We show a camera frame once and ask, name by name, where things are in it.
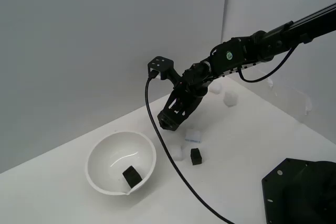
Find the black cube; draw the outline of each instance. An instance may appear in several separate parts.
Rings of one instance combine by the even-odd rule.
[[[128,167],[122,175],[126,179],[127,183],[130,185],[131,188],[136,186],[138,183],[141,182],[142,178],[137,170],[134,169],[133,166]]]
[[[202,156],[198,148],[191,149],[190,157],[193,165],[199,165],[202,163]]]

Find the robotic arm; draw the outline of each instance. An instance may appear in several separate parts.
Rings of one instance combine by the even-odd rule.
[[[158,71],[161,80],[169,79],[173,91],[158,114],[161,128],[175,131],[200,104],[207,94],[209,84],[228,74],[238,72],[247,82],[266,79],[278,70],[300,44],[336,30],[336,3],[313,13],[295,23],[290,21],[268,33],[258,31],[248,37],[237,37],[214,47],[210,56],[193,64],[180,76],[174,69],[174,62],[161,56],[148,63],[148,72]],[[258,80],[245,80],[242,69],[260,62],[268,62],[275,55],[289,51],[280,65]]]

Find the black plastic part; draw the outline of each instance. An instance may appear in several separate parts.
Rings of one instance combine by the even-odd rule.
[[[198,148],[190,150],[190,158],[193,165],[200,165],[202,163],[202,156]]]
[[[170,80],[174,85],[181,76],[174,69],[174,62],[170,59],[156,56],[152,61],[148,63],[148,76],[152,70],[157,70],[160,74],[161,80]]]
[[[122,175],[126,179],[127,183],[130,185],[131,188],[136,186],[138,183],[142,181],[140,174],[137,170],[134,169],[133,166],[128,167]]]
[[[335,163],[286,158],[262,186],[267,223],[336,223]]]

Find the black cable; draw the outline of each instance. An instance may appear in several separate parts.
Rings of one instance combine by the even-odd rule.
[[[284,57],[284,59],[279,63],[279,65],[273,69],[270,73],[268,73],[267,75],[259,78],[259,79],[256,79],[256,80],[246,80],[243,76],[243,73],[242,73],[242,69],[241,68],[238,68],[238,73],[239,73],[239,77],[245,81],[245,82],[249,82],[249,83],[255,83],[255,82],[259,82],[259,81],[263,81],[265,80],[266,78],[270,77],[272,74],[274,74],[276,71],[279,70],[279,68],[282,67],[282,65],[288,60],[289,56],[294,52],[294,50],[296,49],[298,45],[296,46],[293,46],[289,51],[288,53],[286,54],[286,56]]]
[[[146,87],[145,87],[145,103],[146,103],[146,108],[147,108],[147,111],[148,111],[148,115],[149,115],[149,118],[153,124],[153,127],[155,129],[155,132],[157,134],[157,136],[159,137],[159,140],[162,144],[162,147],[164,149],[164,151],[166,152],[167,154],[167,157],[170,161],[170,163],[172,163],[175,171],[177,172],[177,174],[180,176],[181,180],[186,184],[186,186],[189,188],[189,190],[193,193],[193,195],[203,204],[203,206],[205,206],[210,212],[212,212],[215,216],[217,216],[219,219],[221,219],[222,221],[225,221],[226,223],[228,224],[234,224],[233,222],[229,221],[228,219],[224,218],[223,216],[221,216],[219,213],[217,213],[213,208],[211,208],[198,194],[197,192],[192,188],[192,186],[189,184],[189,182],[185,179],[185,177],[182,175],[182,173],[180,172],[179,168],[177,167],[177,165],[175,164],[172,156],[170,155],[168,149],[167,149],[167,146],[165,145],[163,139],[162,139],[162,136],[158,130],[158,127],[156,126],[156,123],[154,121],[154,118],[152,116],[152,112],[151,112],[151,109],[149,107],[149,101],[148,101],[148,86],[149,86],[149,83],[150,81],[155,77],[157,76],[157,74],[152,74],[151,73],[151,76],[147,79],[147,82],[146,82]]]

